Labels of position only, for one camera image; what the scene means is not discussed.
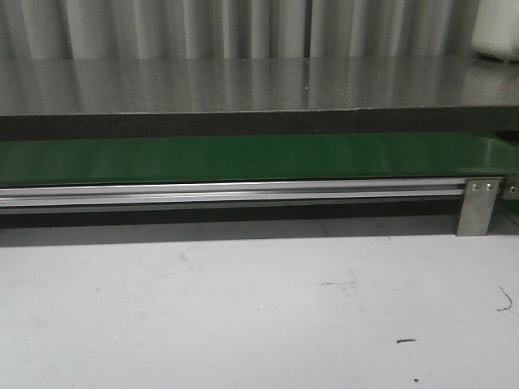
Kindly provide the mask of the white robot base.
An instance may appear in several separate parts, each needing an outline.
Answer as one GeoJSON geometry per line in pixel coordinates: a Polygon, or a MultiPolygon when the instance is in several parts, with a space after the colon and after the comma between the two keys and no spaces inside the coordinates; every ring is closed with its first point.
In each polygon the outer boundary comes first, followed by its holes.
{"type": "Polygon", "coordinates": [[[518,1],[481,0],[470,47],[483,56],[504,62],[517,62],[518,1]]]}

